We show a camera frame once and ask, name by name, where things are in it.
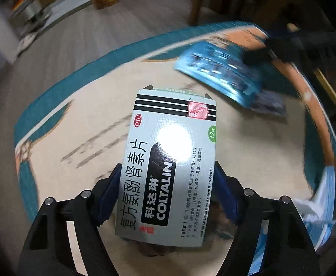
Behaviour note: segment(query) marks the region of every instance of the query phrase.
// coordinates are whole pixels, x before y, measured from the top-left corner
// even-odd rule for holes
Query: screw
[[[281,200],[285,203],[285,204],[290,204],[291,203],[291,199],[288,196],[282,196]]]
[[[252,189],[244,189],[243,193],[248,197],[254,195],[254,191],[252,191]]]
[[[88,198],[91,195],[91,191],[85,190],[81,193],[82,198]]]
[[[47,199],[45,199],[44,203],[46,205],[51,205],[53,203],[54,199],[52,197],[48,197]]]

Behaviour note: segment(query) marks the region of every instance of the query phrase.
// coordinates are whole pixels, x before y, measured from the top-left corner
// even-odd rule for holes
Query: floor
[[[121,46],[187,27],[191,0],[120,0],[88,6],[41,35],[0,74],[0,246],[16,269],[30,227],[14,162],[13,127],[44,91],[75,70]],[[206,7],[200,24],[228,20]]]

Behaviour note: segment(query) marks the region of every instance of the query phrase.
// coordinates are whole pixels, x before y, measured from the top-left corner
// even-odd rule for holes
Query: coltalin box
[[[183,90],[139,90],[119,184],[116,234],[199,247],[208,217],[216,105]]]

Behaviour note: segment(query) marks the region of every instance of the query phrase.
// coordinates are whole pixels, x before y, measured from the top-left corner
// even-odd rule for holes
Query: patterned tablecloth
[[[303,75],[275,62],[259,71],[264,87],[286,101],[287,117],[260,115],[173,69],[191,44],[220,47],[263,45],[266,34],[240,22],[194,27],[122,47],[68,76],[22,114],[15,126],[15,155],[24,203],[32,220],[43,200],[72,199],[108,177],[122,161],[137,91],[155,88],[208,93],[217,102],[216,160],[243,187],[278,199],[309,198],[325,166],[336,172],[336,139],[325,112]],[[216,275],[234,226],[212,197],[201,248],[149,246],[114,235],[115,214],[99,228],[120,275]],[[86,274],[75,231],[69,237],[77,270]]]

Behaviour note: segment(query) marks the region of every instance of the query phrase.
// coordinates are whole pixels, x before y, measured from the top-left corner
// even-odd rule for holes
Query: blue blister pack
[[[261,91],[262,79],[255,69],[241,62],[240,55],[201,41],[187,49],[174,68],[250,108]]]

